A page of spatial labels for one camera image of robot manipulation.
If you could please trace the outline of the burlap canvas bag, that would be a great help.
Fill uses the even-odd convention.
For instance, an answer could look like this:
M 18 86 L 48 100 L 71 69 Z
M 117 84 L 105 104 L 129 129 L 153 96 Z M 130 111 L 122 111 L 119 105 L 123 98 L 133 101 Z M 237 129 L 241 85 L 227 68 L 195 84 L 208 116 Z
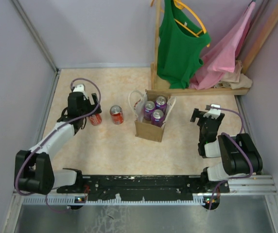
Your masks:
M 134 94 L 139 94 L 139 100 L 136 103 L 131 103 L 131 97 Z M 165 112 L 165 118 L 161 126 L 155 126 L 151 121 L 144 119 L 144 104 L 147 101 L 155 101 L 157 97 L 163 96 L 168 101 L 168 106 Z M 171 115 L 173 108 L 176 103 L 176 97 L 172 97 L 171 94 L 166 94 L 163 91 L 153 91 L 145 90 L 145 93 L 141 93 L 138 90 L 132 91 L 128 95 L 128 104 L 135 115 L 135 128 L 136 128 L 136 137 L 143 138 L 150 141 L 161 142 L 164 134 L 164 129 L 166 123 Z

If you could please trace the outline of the cream cloth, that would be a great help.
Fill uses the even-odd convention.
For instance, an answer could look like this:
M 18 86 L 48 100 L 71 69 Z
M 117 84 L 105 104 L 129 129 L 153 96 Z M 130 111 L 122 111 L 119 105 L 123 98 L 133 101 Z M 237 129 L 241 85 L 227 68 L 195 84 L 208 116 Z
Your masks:
M 214 88 L 250 88 L 253 81 L 241 73 L 242 68 L 242 62 L 240 60 L 236 60 L 234 72 L 226 72 Z

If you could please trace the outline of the red cola can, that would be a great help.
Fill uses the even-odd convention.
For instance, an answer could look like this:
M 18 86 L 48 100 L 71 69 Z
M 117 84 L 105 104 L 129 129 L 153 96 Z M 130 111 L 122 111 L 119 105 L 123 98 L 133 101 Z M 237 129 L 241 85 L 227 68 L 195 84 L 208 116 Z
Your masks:
M 98 126 L 102 123 L 102 117 L 101 117 L 101 114 L 93 114 L 93 115 L 90 115 L 88 117 L 90 123 L 93 125 L 93 126 Z
M 123 112 L 120 106 L 113 105 L 110 108 L 110 115 L 114 124 L 120 125 L 124 122 Z

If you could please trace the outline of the pink shirt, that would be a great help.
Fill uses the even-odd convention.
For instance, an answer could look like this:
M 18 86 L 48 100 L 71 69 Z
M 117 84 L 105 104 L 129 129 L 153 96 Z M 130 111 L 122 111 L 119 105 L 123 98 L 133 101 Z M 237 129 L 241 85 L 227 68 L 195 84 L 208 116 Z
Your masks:
M 202 57 L 204 65 L 190 79 L 191 89 L 213 88 L 226 72 L 234 72 L 235 61 L 248 33 L 255 6 L 256 3 L 251 2 L 227 35 Z

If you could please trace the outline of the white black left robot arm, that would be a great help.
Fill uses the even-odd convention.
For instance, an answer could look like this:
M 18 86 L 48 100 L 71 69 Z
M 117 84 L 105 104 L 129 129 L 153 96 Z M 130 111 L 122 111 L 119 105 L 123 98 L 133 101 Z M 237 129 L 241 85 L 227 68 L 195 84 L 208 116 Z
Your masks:
M 80 170 L 64 168 L 54 171 L 52 158 L 85 127 L 87 117 L 101 113 L 101 94 L 91 96 L 86 97 L 84 91 L 71 92 L 68 105 L 52 131 L 29 150 L 20 150 L 16 154 L 14 187 L 20 195 L 47 195 L 53 189 L 58 193 L 78 193 L 84 189 L 85 181 Z

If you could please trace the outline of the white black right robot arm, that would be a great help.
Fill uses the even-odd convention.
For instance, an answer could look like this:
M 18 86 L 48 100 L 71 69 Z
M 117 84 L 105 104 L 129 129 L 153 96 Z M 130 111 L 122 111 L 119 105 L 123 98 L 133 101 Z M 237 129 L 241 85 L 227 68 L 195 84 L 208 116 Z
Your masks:
M 208 105 L 205 111 L 193 110 L 190 122 L 197 122 L 199 127 L 198 153 L 206 159 L 220 158 L 221 161 L 203 169 L 201 188 L 212 192 L 220 182 L 230 179 L 250 177 L 263 169 L 262 158 L 248 133 L 243 133 L 243 126 L 235 136 L 227 133 L 218 134 L 225 114 L 219 105 Z

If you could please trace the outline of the wooden pole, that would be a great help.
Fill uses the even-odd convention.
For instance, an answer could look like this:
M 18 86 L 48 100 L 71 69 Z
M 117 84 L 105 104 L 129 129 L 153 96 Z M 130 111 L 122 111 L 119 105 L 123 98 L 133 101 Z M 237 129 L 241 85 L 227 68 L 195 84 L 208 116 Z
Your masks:
M 244 74 L 248 71 L 278 22 L 278 0 L 268 0 L 258 19 L 251 30 L 251 37 L 243 49 L 242 73 Z

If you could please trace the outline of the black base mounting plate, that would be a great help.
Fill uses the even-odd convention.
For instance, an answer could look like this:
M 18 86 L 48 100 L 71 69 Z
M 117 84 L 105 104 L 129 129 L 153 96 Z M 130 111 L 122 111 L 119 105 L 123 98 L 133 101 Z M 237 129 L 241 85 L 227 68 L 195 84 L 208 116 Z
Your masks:
M 200 175 L 82 175 L 71 186 L 57 189 L 59 194 L 86 194 L 89 201 L 193 200 L 194 194 L 211 193 Z

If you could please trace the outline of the green tank top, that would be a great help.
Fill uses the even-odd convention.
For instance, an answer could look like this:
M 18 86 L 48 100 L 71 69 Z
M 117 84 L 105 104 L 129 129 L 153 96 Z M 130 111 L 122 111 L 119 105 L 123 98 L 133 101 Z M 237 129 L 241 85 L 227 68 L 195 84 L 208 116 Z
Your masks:
M 209 33 L 193 23 L 175 6 L 164 1 L 164 15 L 159 28 L 157 75 L 170 84 L 170 89 L 186 89 L 195 72 L 204 64 L 200 58 L 211 42 Z

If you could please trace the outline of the wooden clothes rack frame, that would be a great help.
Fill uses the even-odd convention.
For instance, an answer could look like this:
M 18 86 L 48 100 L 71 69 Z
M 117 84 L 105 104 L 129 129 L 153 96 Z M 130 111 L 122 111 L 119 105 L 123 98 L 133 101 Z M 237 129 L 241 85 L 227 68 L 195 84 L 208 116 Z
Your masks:
M 263 8 L 265 7 L 267 0 L 261 4 L 260 9 L 258 11 L 258 15 L 255 18 L 255 22 L 257 22 L 259 19 L 259 15 L 262 14 Z M 151 89 L 153 91 L 163 91 L 167 94 L 172 95 L 245 95 L 248 93 L 248 88 L 240 88 L 240 89 L 231 89 L 231 88 L 210 88 L 210 89 L 202 89 L 202 90 L 196 90 L 196 89 L 170 89 L 170 84 L 161 79 L 157 76 L 157 56 L 158 56 L 158 43 L 159 43 L 159 27 L 160 27 L 160 13 L 161 13 L 161 1 L 154 0 L 151 3 L 151 6 L 156 5 L 156 24 L 155 24 L 155 52 L 154 52 L 154 61 L 151 63 Z M 247 34 L 247 42 L 250 39 L 251 30 Z

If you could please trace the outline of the purple Fanta can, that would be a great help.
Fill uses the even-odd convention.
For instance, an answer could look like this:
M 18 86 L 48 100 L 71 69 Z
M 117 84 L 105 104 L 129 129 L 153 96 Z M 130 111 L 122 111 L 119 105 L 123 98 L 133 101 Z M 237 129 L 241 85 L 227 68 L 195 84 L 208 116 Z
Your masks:
M 151 114 L 151 124 L 154 126 L 162 127 L 165 115 L 162 110 L 156 109 Z
M 147 121 L 151 121 L 152 113 L 156 109 L 153 101 L 147 101 L 143 106 L 143 117 Z
M 164 114 L 167 110 L 167 99 L 164 96 L 159 96 L 155 100 L 156 109 L 161 110 Z

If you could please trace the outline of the aluminium rail frame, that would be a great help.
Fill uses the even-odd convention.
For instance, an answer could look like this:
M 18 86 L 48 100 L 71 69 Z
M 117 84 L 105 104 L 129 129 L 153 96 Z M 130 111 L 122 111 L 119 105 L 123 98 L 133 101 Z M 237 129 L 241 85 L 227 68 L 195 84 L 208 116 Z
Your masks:
M 278 192 L 264 168 L 215 178 L 226 151 L 253 165 L 259 152 L 237 95 L 223 89 L 187 96 L 155 89 L 148 68 L 61 68 L 46 135 L 15 157 L 15 194 L 24 204 L 105 210 L 83 217 L 79 232 L 127 223 L 111 209 L 151 206 L 134 232 L 278 233 Z M 55 115 L 57 104 L 60 113 Z

